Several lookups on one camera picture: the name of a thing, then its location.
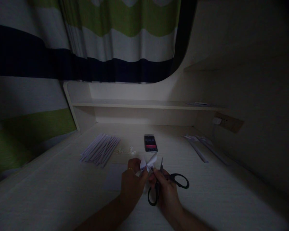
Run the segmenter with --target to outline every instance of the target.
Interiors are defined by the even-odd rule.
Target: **white shelf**
[[[73,106],[83,107],[125,107],[125,108],[152,108],[177,110],[223,111],[223,107],[194,107],[186,102],[158,101],[158,100],[129,100],[129,99],[88,99],[83,102],[72,103]]]

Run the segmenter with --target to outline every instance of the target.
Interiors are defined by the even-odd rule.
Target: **wooden desk surface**
[[[136,157],[144,151],[144,134],[154,134],[159,166],[181,173],[190,188],[178,188],[185,208],[218,230],[287,230],[276,208],[289,213],[289,205],[250,173],[232,163],[225,167],[201,144],[209,163],[204,164],[181,137],[196,134],[193,127],[99,124],[70,138],[0,183],[0,230],[72,230],[118,195],[103,190],[110,163],[127,163],[134,156],[113,154],[104,169],[80,163],[80,153],[99,133],[121,138],[118,147],[133,146]],[[259,192],[266,195],[263,199]],[[143,194],[118,230],[171,230],[157,207]]]

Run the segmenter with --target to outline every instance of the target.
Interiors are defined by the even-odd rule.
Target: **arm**
[[[152,188],[154,188],[156,179],[158,179],[161,184],[158,205],[162,214],[175,231],[212,230],[182,207],[178,197],[177,185],[170,180],[166,180],[160,171],[154,169],[154,174],[151,174],[149,177]]]
[[[140,162],[138,158],[128,161],[129,169],[122,173],[120,195],[75,230],[115,230],[129,216],[138,203],[148,178],[146,169],[140,177],[135,175],[140,170]]]
[[[131,212],[124,207],[118,196],[75,230],[115,230]]]

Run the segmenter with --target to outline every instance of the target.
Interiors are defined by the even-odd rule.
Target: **hand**
[[[138,203],[148,179],[147,168],[144,169],[141,176],[136,176],[135,173],[140,171],[140,162],[138,158],[133,158],[128,161],[127,169],[122,173],[120,202],[122,206],[131,212]]]
[[[171,223],[171,221],[179,218],[183,214],[183,207],[178,197],[177,185],[169,179],[166,179],[160,171],[154,169],[154,173],[149,177],[149,183],[152,189],[154,189],[156,179],[160,182],[158,205],[164,217]]]

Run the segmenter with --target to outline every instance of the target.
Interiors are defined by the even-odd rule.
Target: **wall socket panel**
[[[228,115],[221,114],[219,112],[215,113],[215,117],[222,119],[221,124],[219,126],[233,132],[238,133],[238,131],[241,129],[241,127],[244,124],[244,121],[233,118]]]

